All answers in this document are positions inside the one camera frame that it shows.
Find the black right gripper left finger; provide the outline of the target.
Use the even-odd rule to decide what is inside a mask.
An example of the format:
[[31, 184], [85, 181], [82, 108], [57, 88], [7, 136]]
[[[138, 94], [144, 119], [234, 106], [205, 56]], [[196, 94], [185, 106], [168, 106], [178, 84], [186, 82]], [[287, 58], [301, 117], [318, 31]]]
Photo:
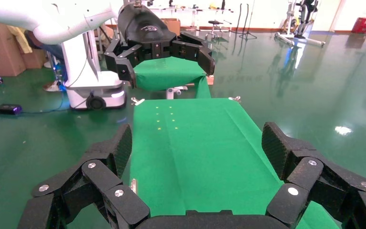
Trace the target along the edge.
[[113, 229], [135, 229], [150, 217], [149, 207], [122, 175], [132, 152], [129, 124], [92, 144], [77, 164], [40, 182], [20, 218], [20, 229], [64, 229], [94, 205]]

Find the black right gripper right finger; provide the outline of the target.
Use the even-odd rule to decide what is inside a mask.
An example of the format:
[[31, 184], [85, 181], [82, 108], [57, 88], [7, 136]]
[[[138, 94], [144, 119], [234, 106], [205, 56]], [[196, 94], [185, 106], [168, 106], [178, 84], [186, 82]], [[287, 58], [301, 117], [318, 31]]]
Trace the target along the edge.
[[266, 215], [295, 228], [315, 202], [344, 229], [366, 229], [366, 178], [325, 158], [309, 142], [287, 136], [276, 123], [262, 130], [262, 149], [283, 181]]

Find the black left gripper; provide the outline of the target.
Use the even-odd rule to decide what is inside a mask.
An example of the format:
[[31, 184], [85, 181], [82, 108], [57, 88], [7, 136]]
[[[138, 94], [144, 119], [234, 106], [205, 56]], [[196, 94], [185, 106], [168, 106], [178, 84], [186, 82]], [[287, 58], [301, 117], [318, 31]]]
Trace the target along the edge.
[[151, 59], [172, 56], [197, 62], [208, 76], [214, 75], [216, 62], [207, 41], [186, 32], [177, 36], [146, 6], [123, 5], [117, 23], [126, 43], [112, 39], [105, 62], [109, 71], [133, 88], [137, 86], [134, 67]]

